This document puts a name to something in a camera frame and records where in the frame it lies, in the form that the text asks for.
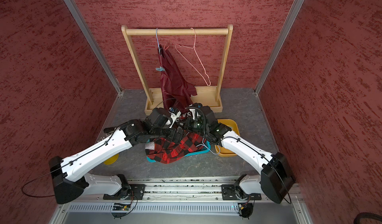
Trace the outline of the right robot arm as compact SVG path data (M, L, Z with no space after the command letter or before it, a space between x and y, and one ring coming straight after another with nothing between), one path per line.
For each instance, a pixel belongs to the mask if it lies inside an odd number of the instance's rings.
M290 189L295 177L287 158L280 152L275 154L251 144L231 127L217 121L209 106L195 103L186 107L192 119L185 128L201 135L210 145L228 149L250 164L258 175L242 175L234 184L238 199L248 199L251 194L264 194L269 200L280 204L291 203Z

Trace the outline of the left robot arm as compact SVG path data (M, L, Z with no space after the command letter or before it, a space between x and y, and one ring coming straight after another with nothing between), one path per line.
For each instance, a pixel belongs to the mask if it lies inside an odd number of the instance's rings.
M80 196L101 194L107 200L124 200L133 192L122 174L100 176L90 171L107 159L137 144L157 138L175 137L175 123L181 116L177 109L155 108L144 120L130 120L108 128L110 135L72 156L56 156L49 161L57 204L66 204Z

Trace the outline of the red black plaid shirt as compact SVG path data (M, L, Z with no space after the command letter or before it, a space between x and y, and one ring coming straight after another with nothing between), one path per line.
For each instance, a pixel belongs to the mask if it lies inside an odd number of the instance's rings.
M146 156L156 162L170 164L182 159L188 153L203 149L203 146L198 146L198 144L202 143L202 139L202 136L194 132L188 132L180 143L158 138L145 144Z

